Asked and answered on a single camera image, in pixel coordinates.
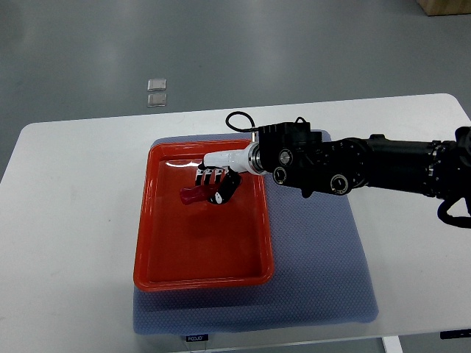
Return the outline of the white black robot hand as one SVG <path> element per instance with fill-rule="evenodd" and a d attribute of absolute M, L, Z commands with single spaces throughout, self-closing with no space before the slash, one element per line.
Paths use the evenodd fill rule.
<path fill-rule="evenodd" d="M 244 172 L 254 172 L 249 164 L 249 149 L 210 152 L 203 157 L 196 170 L 195 185 L 220 183 L 208 201 L 211 204 L 225 204 L 241 184 L 239 173 Z"/>

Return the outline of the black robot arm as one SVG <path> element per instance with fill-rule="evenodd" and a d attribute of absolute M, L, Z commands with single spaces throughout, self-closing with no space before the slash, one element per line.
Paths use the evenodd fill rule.
<path fill-rule="evenodd" d="M 431 142 L 367 139 L 324 141 L 302 117 L 294 122 L 251 126 L 257 135 L 245 149 L 207 153 L 198 165 L 195 185 L 212 204 L 230 200 L 241 174 L 271 174 L 277 185 L 343 196 L 363 186 L 418 193 L 441 199 L 437 216 L 443 223 L 470 228 L 469 216 L 453 216 L 459 200 L 470 204 L 470 128 L 455 131 L 454 140 Z"/>

